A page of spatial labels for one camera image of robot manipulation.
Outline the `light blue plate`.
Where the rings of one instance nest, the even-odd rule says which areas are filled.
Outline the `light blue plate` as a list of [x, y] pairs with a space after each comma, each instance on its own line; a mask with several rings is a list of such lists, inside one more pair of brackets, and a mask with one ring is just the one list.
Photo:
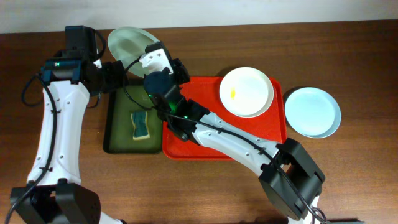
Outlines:
[[289, 126], [308, 138], [326, 138], [340, 127], [342, 114], [337, 101], [326, 91], [302, 87], [285, 100], [285, 118]]

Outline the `white plate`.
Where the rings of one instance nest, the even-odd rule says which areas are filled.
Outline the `white plate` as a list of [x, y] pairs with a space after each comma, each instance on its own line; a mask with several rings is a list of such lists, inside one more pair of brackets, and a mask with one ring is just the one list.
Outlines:
[[255, 118], [271, 107], [274, 87], [271, 79], [262, 71], [239, 67], [224, 76], [219, 96], [230, 113], [241, 118]]

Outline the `yellow green sponge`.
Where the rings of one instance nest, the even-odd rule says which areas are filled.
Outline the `yellow green sponge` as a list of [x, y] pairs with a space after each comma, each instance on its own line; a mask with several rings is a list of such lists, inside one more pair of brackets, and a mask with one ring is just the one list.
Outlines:
[[133, 140], [139, 141], [150, 138], [146, 111], [135, 111], [131, 113], [131, 121], [133, 125]]

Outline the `dark green tray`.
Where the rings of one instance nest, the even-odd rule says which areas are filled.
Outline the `dark green tray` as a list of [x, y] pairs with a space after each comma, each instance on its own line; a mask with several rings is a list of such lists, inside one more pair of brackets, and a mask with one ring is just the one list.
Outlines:
[[143, 80], [130, 80], [126, 85], [129, 95], [136, 100], [133, 103], [126, 92], [119, 88], [109, 94], [108, 114], [104, 133], [103, 150], [109, 154], [157, 154], [162, 150], [162, 121], [157, 111], [147, 112], [147, 128], [150, 136], [145, 139], [133, 139], [134, 126], [131, 114], [153, 104], [143, 87]]

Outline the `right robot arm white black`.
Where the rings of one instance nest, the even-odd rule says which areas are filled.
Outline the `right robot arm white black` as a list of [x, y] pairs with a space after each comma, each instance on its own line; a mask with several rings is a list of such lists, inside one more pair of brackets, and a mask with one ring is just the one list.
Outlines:
[[149, 70], [144, 89], [158, 117], [176, 137], [222, 152], [253, 171], [271, 204], [287, 217], [327, 222], [315, 205], [325, 176], [299, 142], [288, 138], [281, 144], [258, 138], [187, 100], [180, 85], [189, 82], [190, 76], [178, 59], [140, 59], [140, 63]]

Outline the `red plastic tray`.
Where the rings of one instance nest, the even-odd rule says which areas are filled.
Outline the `red plastic tray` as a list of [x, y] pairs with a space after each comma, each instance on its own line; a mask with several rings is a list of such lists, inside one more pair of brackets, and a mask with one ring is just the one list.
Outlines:
[[[269, 109], [255, 118], [240, 118], [230, 113], [221, 103], [219, 88], [221, 77], [193, 77], [182, 85], [182, 95], [214, 112], [223, 121], [257, 137], [271, 141], [284, 142], [287, 130], [284, 114], [284, 102], [279, 82], [271, 78], [274, 98]], [[230, 160], [231, 158], [214, 149], [199, 146], [191, 141], [183, 142], [163, 123], [162, 151], [176, 160]]]

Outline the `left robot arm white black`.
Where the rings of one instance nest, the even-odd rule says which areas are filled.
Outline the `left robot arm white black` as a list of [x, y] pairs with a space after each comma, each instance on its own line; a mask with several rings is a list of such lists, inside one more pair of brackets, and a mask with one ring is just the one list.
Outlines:
[[44, 117], [34, 165], [24, 187], [11, 190], [5, 222], [120, 223], [101, 210], [95, 192], [81, 186], [82, 121], [91, 95], [121, 87], [122, 63], [53, 58], [35, 77], [43, 86]]

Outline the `mint green plate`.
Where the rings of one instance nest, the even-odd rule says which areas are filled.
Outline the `mint green plate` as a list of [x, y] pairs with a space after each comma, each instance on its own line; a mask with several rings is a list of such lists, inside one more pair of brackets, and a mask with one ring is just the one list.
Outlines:
[[108, 36], [108, 48], [116, 61], [126, 68], [134, 60], [145, 54], [148, 45], [158, 42], [158, 38], [137, 27], [121, 27]]

